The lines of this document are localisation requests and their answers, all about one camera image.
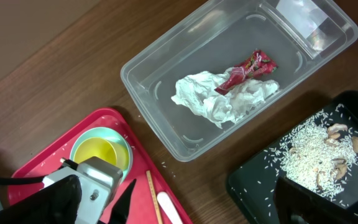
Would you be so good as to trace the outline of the red snack wrapper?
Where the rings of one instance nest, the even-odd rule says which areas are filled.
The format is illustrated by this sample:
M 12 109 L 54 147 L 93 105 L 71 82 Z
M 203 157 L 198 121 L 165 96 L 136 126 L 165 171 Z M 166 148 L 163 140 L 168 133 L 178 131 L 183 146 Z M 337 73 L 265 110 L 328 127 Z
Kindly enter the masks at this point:
M 249 58 L 239 65 L 234 66 L 230 71 L 229 78 L 214 90 L 221 95 L 226 95 L 235 86 L 244 83 L 246 80 L 270 74 L 277 68 L 278 65 L 274 60 L 262 50 L 256 49 Z

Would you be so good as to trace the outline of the white napkin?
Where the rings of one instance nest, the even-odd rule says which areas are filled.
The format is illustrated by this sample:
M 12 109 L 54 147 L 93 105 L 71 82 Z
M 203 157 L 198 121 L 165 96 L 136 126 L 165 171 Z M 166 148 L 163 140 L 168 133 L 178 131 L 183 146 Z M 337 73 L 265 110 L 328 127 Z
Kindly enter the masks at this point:
M 238 123 L 279 91 L 280 85 L 275 80 L 250 79 L 235 86 L 226 95 L 219 94 L 214 89 L 229 78 L 231 70 L 229 67 L 219 74 L 203 71 L 187 75 L 176 82 L 172 101 L 222 128 L 222 124 L 228 121 Z

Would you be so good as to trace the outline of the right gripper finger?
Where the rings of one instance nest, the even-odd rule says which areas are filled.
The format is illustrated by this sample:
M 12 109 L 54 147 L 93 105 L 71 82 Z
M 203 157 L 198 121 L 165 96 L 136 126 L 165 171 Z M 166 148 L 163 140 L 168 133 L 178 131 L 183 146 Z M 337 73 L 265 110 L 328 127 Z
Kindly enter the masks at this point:
M 280 223 L 358 224 L 358 201 L 341 208 L 286 178 L 278 178 L 273 202 Z

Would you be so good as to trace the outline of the yellow plastic cup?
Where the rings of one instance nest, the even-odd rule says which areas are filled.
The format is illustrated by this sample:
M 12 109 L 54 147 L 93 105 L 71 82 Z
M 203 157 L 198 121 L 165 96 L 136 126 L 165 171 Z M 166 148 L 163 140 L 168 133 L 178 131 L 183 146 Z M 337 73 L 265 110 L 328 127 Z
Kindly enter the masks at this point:
M 127 147 L 104 138 L 88 138 L 74 148 L 72 159 L 75 162 L 84 162 L 91 157 L 98 157 L 121 170 L 129 168 Z

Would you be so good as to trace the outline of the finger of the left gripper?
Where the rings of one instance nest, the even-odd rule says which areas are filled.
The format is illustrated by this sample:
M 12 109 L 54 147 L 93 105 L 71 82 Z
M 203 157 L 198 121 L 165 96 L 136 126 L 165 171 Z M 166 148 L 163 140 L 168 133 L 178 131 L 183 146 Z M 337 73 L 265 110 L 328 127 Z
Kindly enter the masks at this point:
M 79 177 L 69 175 L 0 211 L 0 224 L 74 223 L 81 202 Z

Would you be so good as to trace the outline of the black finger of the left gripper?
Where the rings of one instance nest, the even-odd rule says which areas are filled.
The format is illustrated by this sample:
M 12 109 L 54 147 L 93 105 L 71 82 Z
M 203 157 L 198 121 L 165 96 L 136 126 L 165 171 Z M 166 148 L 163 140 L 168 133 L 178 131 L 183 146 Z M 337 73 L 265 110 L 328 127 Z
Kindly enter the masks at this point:
M 111 216 L 108 224 L 126 224 L 131 205 L 132 192 L 134 190 L 136 179 L 134 179 L 119 197 L 111 210 Z

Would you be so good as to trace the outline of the rice and food scraps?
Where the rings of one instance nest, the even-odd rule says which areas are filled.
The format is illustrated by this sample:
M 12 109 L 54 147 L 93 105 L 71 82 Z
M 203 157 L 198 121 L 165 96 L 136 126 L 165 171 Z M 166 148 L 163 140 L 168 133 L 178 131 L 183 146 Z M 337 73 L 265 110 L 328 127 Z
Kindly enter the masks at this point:
M 335 202 L 358 166 L 355 127 L 344 104 L 321 109 L 264 150 L 264 167 Z

